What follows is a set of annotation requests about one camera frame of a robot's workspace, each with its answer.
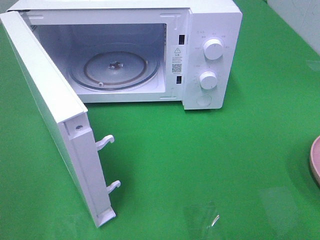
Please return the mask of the white microwave door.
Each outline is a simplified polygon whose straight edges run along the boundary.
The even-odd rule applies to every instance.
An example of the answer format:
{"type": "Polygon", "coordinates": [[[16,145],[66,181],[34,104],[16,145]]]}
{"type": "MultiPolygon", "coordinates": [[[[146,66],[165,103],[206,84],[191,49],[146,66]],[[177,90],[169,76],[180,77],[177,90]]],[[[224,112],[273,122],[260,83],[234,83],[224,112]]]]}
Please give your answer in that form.
{"type": "Polygon", "coordinates": [[[0,20],[22,69],[38,110],[92,216],[100,227],[116,216],[109,194],[119,180],[106,184],[98,151],[115,141],[96,141],[87,108],[17,11],[0,20]]]}

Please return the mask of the pink plate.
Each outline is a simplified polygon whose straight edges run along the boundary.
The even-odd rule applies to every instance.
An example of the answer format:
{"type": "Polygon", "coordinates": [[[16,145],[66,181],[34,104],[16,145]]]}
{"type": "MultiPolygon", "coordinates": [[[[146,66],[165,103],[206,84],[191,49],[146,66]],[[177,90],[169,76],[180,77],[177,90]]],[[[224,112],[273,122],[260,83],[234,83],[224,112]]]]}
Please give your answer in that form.
{"type": "Polygon", "coordinates": [[[318,136],[312,143],[309,154],[309,165],[312,175],[317,183],[320,185],[320,136],[318,136]]]}

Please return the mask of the white microwave oven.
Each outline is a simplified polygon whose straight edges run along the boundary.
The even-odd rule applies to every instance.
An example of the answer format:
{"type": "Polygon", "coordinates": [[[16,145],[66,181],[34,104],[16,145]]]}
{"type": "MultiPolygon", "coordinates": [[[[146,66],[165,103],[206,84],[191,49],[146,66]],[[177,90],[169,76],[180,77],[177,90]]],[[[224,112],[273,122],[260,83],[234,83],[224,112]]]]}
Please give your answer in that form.
{"type": "Polygon", "coordinates": [[[242,21],[231,0],[19,0],[18,12],[84,103],[180,101],[186,110],[222,107],[242,21]],[[129,43],[154,48],[157,73],[115,91],[70,75],[84,48],[129,43]]]}

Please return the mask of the glass microwave turntable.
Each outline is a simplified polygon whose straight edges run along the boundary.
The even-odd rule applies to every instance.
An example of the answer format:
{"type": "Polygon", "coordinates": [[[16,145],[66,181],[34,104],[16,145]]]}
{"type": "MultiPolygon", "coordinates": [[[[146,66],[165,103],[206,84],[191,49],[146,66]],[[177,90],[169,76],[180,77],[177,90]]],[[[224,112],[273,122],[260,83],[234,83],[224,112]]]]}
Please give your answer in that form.
{"type": "Polygon", "coordinates": [[[139,86],[151,79],[161,64],[156,49],[124,42],[86,47],[71,59],[71,78],[83,87],[98,91],[139,86]]]}

